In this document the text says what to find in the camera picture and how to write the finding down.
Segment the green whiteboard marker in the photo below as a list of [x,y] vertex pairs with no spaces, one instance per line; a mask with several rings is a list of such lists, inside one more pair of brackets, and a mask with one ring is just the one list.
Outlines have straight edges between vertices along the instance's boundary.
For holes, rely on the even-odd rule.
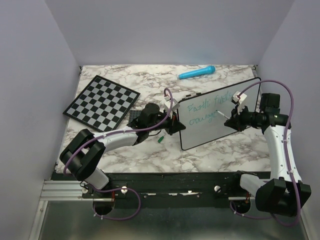
[[221,116],[223,116],[224,118],[229,119],[229,117],[228,117],[227,115],[225,115],[224,113],[222,113],[221,111],[216,110],[216,112],[217,112],[218,114],[220,114]]

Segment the green marker cap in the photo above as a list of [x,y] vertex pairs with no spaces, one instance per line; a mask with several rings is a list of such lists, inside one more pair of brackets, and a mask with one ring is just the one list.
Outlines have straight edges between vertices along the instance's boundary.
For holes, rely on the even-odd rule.
[[158,141],[157,141],[157,142],[160,144],[160,143],[164,140],[164,137],[165,137],[164,135],[163,135],[163,136],[161,136],[161,137],[158,139]]

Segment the white whiteboard black frame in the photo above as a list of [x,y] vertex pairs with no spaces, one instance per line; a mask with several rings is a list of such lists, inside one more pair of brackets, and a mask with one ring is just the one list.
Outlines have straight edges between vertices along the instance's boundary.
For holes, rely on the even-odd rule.
[[255,77],[179,101],[178,120],[186,126],[185,130],[179,132],[181,149],[186,151],[236,133],[236,130],[224,126],[227,119],[216,110],[230,117],[235,108],[232,103],[235,92],[241,92],[255,83],[245,93],[245,105],[254,112],[259,98],[260,81],[259,77]]

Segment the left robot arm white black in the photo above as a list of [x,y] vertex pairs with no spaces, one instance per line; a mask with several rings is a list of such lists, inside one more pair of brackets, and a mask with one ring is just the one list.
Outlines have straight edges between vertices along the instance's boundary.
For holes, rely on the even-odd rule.
[[92,133],[88,129],[81,130],[67,145],[59,156],[64,164],[63,171],[70,171],[78,181],[93,186],[93,191],[101,198],[107,197],[111,191],[109,177],[98,168],[102,156],[121,147],[135,146],[145,141],[152,131],[165,130],[173,135],[186,128],[175,112],[179,103],[165,106],[163,112],[155,103],[148,103],[139,116],[124,128],[108,132]]

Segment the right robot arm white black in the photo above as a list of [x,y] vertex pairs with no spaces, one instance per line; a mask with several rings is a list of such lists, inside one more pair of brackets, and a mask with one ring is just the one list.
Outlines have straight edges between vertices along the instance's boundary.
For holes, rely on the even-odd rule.
[[311,196],[311,187],[304,184],[294,163],[291,147],[291,124],[288,115],[280,113],[280,95],[264,93],[259,111],[245,106],[247,96],[236,92],[232,98],[235,108],[224,125],[238,132],[247,127],[260,129],[267,141],[271,163],[270,179],[264,181],[253,173],[242,172],[230,183],[230,191],[241,196],[249,192],[259,211],[295,217]]

